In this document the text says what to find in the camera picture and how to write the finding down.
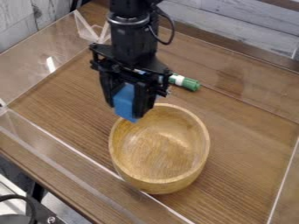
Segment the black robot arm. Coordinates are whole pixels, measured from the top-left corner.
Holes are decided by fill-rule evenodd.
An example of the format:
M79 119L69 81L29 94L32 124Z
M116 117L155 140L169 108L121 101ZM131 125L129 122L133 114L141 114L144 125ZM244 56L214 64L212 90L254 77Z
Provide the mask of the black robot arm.
M91 44L91 68L108 106L131 122L144 117L159 96L168 95L172 71L156 58L157 46L171 40L159 39L163 0L109 0L107 22L111 43Z

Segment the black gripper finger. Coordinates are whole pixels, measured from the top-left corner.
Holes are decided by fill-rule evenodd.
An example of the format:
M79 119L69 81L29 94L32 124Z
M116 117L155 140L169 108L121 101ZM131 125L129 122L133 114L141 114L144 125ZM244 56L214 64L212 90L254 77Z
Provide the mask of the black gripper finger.
M135 84L133 118L141 118L155 105L156 92L145 83Z
M116 73L99 72L99 81L105 102L111 108L115 107L113 97L125 85L125 82Z

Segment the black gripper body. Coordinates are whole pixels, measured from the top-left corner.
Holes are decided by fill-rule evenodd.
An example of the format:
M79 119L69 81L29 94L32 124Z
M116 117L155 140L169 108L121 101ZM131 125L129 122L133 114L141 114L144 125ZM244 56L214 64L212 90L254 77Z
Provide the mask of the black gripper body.
M91 44L88 49L92 52L89 64L93 70L116 73L125 84L135 85L137 82L143 82L153 88L156 95L167 96L172 72L155 56L135 65L128 65L112 56L111 45Z

